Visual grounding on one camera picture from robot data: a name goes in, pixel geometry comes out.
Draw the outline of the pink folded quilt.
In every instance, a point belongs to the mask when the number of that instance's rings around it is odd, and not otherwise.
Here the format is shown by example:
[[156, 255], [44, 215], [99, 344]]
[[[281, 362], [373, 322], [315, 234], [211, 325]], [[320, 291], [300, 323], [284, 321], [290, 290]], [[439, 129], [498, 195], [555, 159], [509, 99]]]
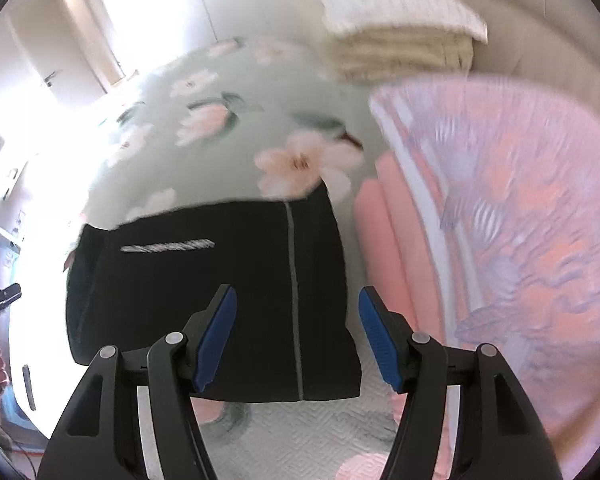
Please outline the pink folded quilt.
[[354, 200], [367, 283], [388, 310], [443, 344], [438, 274], [411, 189], [392, 153], [380, 155], [375, 168], [376, 176], [361, 184]]

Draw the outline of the beige folded quilt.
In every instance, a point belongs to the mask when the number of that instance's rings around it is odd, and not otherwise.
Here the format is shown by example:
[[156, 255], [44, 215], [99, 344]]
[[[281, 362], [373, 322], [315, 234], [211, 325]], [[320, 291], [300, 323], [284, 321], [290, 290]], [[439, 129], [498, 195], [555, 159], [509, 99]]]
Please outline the beige folded quilt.
[[474, 40], [436, 28], [365, 29], [345, 37], [329, 32], [317, 0], [296, 0], [306, 42], [332, 78], [377, 84], [420, 73], [462, 73], [474, 62]]

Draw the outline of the floral green bedspread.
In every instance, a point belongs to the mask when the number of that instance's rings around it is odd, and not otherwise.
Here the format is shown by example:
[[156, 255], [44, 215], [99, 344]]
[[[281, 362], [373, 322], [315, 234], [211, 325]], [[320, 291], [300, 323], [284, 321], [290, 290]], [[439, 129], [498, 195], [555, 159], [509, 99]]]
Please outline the floral green bedspread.
[[[22, 178], [15, 279], [23, 297], [9, 327], [14, 395], [50, 434], [83, 368], [70, 356], [64, 263], [84, 224], [111, 229], [202, 203], [257, 198], [256, 157], [286, 153], [283, 178], [334, 198], [349, 292], [367, 274], [354, 198], [384, 151], [364, 87], [329, 79], [314, 54], [282, 40], [235, 39], [194, 51], [129, 84], [96, 118], [77, 106], [50, 114], [54, 133]], [[352, 400], [245, 406], [204, 402], [197, 412], [225, 479], [376, 479], [396, 435], [393, 404], [354, 315], [362, 363]]]

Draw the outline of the white dotted pillow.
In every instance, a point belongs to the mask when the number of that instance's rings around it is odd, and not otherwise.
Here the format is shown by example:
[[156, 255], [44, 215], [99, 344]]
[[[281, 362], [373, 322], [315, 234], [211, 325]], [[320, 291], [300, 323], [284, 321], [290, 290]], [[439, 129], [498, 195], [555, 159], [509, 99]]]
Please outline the white dotted pillow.
[[317, 0], [326, 29], [338, 37], [389, 28], [459, 32], [485, 44], [488, 25], [462, 0]]

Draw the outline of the white room door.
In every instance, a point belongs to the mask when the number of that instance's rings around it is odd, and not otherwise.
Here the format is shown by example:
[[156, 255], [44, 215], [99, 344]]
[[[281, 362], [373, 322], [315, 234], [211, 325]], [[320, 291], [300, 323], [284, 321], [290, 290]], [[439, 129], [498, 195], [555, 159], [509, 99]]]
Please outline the white room door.
[[9, 11], [18, 46], [55, 106], [90, 124], [106, 118], [105, 90], [60, 0], [23, 0]]

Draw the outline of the beige padded headboard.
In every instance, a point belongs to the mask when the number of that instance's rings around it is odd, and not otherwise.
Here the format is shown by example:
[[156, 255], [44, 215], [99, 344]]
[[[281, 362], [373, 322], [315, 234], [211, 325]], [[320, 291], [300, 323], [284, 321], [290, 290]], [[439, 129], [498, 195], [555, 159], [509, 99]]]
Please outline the beige padded headboard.
[[462, 0], [489, 29], [474, 70], [566, 92], [600, 115], [600, 12], [591, 0]]

